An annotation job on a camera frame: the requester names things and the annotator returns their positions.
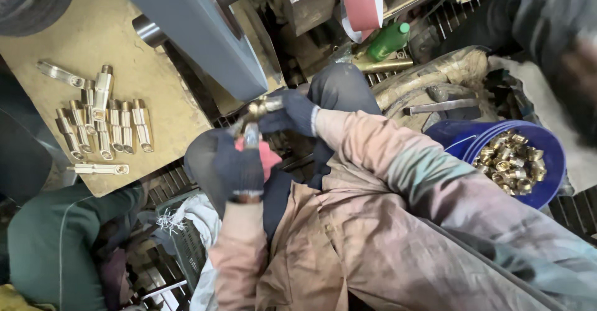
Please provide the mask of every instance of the gloved hand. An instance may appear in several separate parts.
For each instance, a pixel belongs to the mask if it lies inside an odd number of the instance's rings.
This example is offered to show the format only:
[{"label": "gloved hand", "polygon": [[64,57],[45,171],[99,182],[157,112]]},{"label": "gloved hand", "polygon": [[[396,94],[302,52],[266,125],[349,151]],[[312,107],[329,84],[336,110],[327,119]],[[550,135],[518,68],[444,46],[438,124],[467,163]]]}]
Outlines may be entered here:
[{"label": "gloved hand", "polygon": [[263,194],[263,165],[259,149],[238,151],[234,147],[234,139],[226,131],[220,131],[218,147],[213,165],[215,171],[226,181],[235,195],[246,194],[260,196]]},{"label": "gloved hand", "polygon": [[290,129],[307,137],[317,135],[315,133],[315,116],[319,111],[319,106],[294,89],[274,92],[270,95],[281,96],[284,108],[261,117],[259,120],[261,132]]}]

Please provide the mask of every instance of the black work glove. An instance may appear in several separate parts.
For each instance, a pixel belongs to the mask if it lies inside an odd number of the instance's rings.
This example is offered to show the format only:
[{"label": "black work glove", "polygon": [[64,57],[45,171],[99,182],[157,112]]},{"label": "black work glove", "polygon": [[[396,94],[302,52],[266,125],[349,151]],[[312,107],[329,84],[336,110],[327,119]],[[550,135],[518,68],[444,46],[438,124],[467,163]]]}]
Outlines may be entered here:
[{"label": "black work glove", "polygon": [[234,139],[226,131],[220,131],[218,147],[213,165],[215,171],[232,189],[235,195],[246,194],[260,196],[263,194],[263,164],[258,148],[246,148],[238,151],[234,147]]},{"label": "black work glove", "polygon": [[316,137],[315,116],[319,106],[294,89],[274,92],[270,96],[281,96],[284,108],[265,114],[259,119],[261,132],[290,129],[307,137]]}]

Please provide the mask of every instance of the wooden board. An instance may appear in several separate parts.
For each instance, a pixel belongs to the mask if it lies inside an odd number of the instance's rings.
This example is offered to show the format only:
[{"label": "wooden board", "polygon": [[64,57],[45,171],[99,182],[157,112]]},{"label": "wooden board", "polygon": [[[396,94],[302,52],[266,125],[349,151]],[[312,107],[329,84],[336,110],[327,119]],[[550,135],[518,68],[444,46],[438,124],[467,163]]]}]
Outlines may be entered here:
[{"label": "wooden board", "polygon": [[112,98],[147,104],[152,122],[155,152],[136,155],[116,153],[113,161],[88,155],[89,162],[124,163],[123,176],[85,175],[95,196],[103,196],[180,158],[198,134],[211,128],[168,56],[146,45],[131,21],[140,15],[129,0],[73,0],[52,26],[28,37],[0,37],[0,53],[6,60],[45,123],[66,150],[59,133],[56,108],[79,100],[79,89],[42,75],[35,67],[46,59],[84,78],[95,78],[101,66],[114,67]]}]

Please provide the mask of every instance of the plastic bottle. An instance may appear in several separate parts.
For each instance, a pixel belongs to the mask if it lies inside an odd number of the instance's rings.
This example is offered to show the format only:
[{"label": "plastic bottle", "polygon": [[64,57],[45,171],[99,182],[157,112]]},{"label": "plastic bottle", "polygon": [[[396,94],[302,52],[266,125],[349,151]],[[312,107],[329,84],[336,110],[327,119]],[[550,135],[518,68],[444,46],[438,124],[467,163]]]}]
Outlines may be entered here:
[{"label": "plastic bottle", "polygon": [[407,46],[410,39],[410,25],[408,23],[392,23],[386,25],[371,42],[367,55],[374,61],[382,61],[392,52]]}]

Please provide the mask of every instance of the blue bucket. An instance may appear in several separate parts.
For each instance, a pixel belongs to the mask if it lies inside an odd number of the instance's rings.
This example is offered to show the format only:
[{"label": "blue bucket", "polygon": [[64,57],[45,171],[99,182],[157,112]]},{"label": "blue bucket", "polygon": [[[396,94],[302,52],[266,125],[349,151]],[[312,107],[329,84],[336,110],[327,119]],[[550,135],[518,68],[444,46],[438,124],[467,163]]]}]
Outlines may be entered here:
[{"label": "blue bucket", "polygon": [[516,196],[530,207],[541,209],[556,195],[566,172],[566,156],[562,144],[551,131],[534,123],[518,120],[489,123],[443,120],[429,127],[425,135],[444,146],[447,153],[472,164],[482,147],[508,129],[514,129],[528,138],[528,146],[544,151],[543,160],[548,170],[545,179],[533,186],[532,193]]}]

